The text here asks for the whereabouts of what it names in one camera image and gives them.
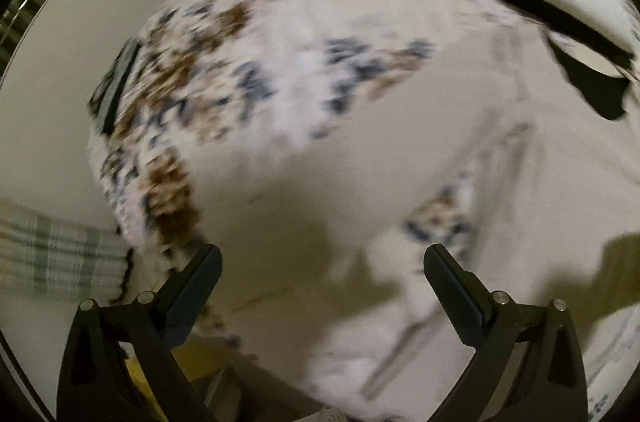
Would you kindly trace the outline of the black garment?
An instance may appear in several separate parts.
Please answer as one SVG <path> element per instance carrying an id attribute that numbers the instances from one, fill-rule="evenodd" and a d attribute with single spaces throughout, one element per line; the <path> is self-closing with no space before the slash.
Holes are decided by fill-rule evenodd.
<path id="1" fill-rule="evenodd" d="M 626 115 L 623 100 L 630 79 L 617 71 L 631 67 L 630 54 L 544 0 L 503 2 L 542 23 L 544 38 L 564 79 L 600 117 L 618 121 Z"/>

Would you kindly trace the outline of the beige garment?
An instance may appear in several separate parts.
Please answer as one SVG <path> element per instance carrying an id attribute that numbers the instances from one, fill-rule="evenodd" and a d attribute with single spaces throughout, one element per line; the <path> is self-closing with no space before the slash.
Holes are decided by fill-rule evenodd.
<path id="1" fill-rule="evenodd" d="M 428 285 L 434 243 L 518 301 L 562 298 L 593 355 L 639 298 L 634 85 L 618 121 L 533 25 L 470 34 L 341 130 L 198 190 L 224 277 L 195 331 L 363 419 L 429 416 L 470 353 Z"/>

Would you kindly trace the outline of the green striped curtain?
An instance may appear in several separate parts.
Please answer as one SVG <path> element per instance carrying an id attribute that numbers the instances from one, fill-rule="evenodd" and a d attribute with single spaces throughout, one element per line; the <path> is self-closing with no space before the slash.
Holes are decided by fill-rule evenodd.
<path id="1" fill-rule="evenodd" d="M 130 249 L 118 234 L 1 202 L 1 286 L 63 300 L 115 301 Z"/>

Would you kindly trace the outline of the floral bed blanket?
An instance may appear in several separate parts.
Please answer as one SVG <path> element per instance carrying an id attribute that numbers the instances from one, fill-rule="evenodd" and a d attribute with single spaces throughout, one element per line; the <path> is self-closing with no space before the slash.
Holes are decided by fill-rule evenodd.
<path id="1" fill-rule="evenodd" d="M 639 14 L 634 85 L 639 139 Z M 140 51 L 111 136 L 92 120 L 89 163 L 146 283 L 188 264 L 205 232 L 198 190 L 215 161 L 279 167 L 341 130 L 470 34 L 541 22 L 503 0 L 166 0 Z M 639 361 L 639 299 L 586 364 L 599 421 Z"/>

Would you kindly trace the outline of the black striped cloth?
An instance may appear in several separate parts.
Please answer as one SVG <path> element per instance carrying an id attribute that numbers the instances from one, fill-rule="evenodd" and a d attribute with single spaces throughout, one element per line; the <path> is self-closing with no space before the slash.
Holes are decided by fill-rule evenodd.
<path id="1" fill-rule="evenodd" d="M 128 39 L 88 101 L 89 115 L 101 135 L 111 136 L 114 132 L 120 97 L 132 74 L 139 51 L 139 41 L 136 38 Z"/>

